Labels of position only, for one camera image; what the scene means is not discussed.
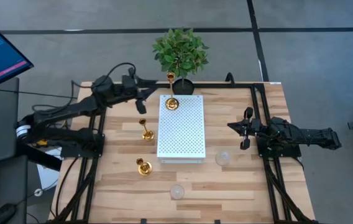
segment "white round object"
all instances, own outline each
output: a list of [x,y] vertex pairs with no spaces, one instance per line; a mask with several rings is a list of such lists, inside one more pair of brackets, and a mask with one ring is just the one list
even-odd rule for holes
[[36,190],[34,191],[34,196],[36,196],[36,197],[41,197],[42,193],[43,193],[43,190],[42,190],[42,189],[36,189]]
[[170,189],[170,195],[172,199],[180,200],[183,198],[185,190],[180,185],[174,185]]
[[219,152],[215,156],[215,162],[216,164],[220,166],[226,166],[229,164],[229,153],[228,152]]

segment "black metal frame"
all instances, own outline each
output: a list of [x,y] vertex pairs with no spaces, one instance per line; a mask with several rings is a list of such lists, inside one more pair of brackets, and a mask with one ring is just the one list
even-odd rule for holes
[[[142,86],[142,88],[150,88],[150,87],[169,88],[170,86],[169,86],[169,84],[166,84],[166,83],[156,83],[154,85]],[[195,87],[196,88],[249,88],[250,92],[251,92],[252,103],[254,106],[255,117],[260,118],[258,99],[257,99],[257,91],[258,91],[260,93],[262,104],[264,106],[265,119],[267,121],[270,119],[270,112],[269,112],[269,108],[268,108],[268,104],[267,104],[265,87],[264,87],[263,83],[235,83],[233,75],[231,73],[228,73],[227,77],[226,77],[226,83],[195,83]],[[104,118],[105,118],[105,115],[104,114],[101,115],[101,119],[99,121],[99,127],[98,127],[98,132],[100,134],[102,134],[102,132],[103,132]],[[89,128],[93,129],[94,121],[95,121],[95,117],[91,117],[91,119],[89,121]],[[273,162],[274,162],[275,170],[276,170],[276,174],[277,174],[276,180],[268,178],[268,177],[274,175],[272,170],[270,169],[269,159],[267,157],[262,157],[262,159],[264,162],[265,173],[267,174],[267,186],[268,186],[270,204],[271,204],[271,208],[272,208],[272,217],[273,217],[274,222],[275,223],[300,223],[300,222],[292,222],[292,219],[291,219],[290,209],[292,209],[293,212],[294,211],[297,212],[297,211],[299,211],[299,209],[294,205],[291,198],[288,196],[288,194],[285,191],[283,172],[282,172],[279,158],[273,157]],[[87,158],[82,158],[82,163],[81,163],[81,167],[80,167],[80,175],[78,177],[76,192],[79,190],[81,191],[81,186],[84,184],[87,161],[88,161]],[[93,159],[93,162],[91,165],[91,169],[94,169],[94,174],[93,174],[93,179],[91,179],[91,182],[88,184],[88,193],[86,196],[85,209],[84,209],[84,214],[83,214],[83,220],[86,222],[89,218],[89,211],[90,211],[90,207],[91,207],[93,189],[94,189],[94,180],[95,180],[94,177],[96,175],[97,166],[98,166],[98,158],[95,158],[95,159]],[[275,196],[275,191],[273,189],[273,186],[276,187],[276,189],[280,192],[280,195],[282,196],[282,199],[283,199],[282,203],[283,203],[283,211],[284,211],[285,220],[281,220],[279,217],[278,208],[277,208],[277,201],[276,201],[276,196]],[[81,220],[77,220],[79,204],[80,204],[80,202],[77,202],[71,212],[71,221],[73,221],[73,223],[81,221]],[[143,218],[141,223],[145,223],[146,221],[147,220]]]

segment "potted plant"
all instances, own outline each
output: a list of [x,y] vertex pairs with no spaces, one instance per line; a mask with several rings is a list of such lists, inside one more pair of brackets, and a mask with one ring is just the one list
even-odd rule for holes
[[193,82],[186,79],[191,72],[196,75],[197,69],[204,70],[208,64],[207,53],[201,37],[193,35],[193,29],[183,31],[172,30],[164,34],[164,37],[156,39],[153,44],[154,57],[162,66],[162,72],[173,72],[177,77],[182,77],[173,84],[176,95],[191,95],[195,89]]

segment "gold candle holder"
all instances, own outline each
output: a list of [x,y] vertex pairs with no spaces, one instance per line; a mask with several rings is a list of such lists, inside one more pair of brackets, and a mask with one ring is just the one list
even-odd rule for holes
[[170,82],[171,98],[165,102],[165,106],[169,110],[175,110],[179,107],[179,101],[173,97],[172,83],[174,82],[175,74],[172,72],[167,73],[167,79]]
[[143,158],[137,159],[137,165],[138,165],[138,172],[141,175],[149,175],[153,171],[151,163],[144,162]]
[[154,132],[152,130],[146,129],[146,119],[144,119],[144,118],[140,119],[139,124],[145,128],[144,132],[142,133],[142,139],[145,141],[153,140]]

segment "black plant pot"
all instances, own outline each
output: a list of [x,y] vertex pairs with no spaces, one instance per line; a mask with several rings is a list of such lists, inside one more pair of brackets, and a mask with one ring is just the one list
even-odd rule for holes
[[195,90],[195,86],[193,82],[189,79],[184,79],[183,81],[183,88],[182,88],[182,79],[178,79],[172,85],[172,90],[174,91],[175,95],[192,95],[193,91]]

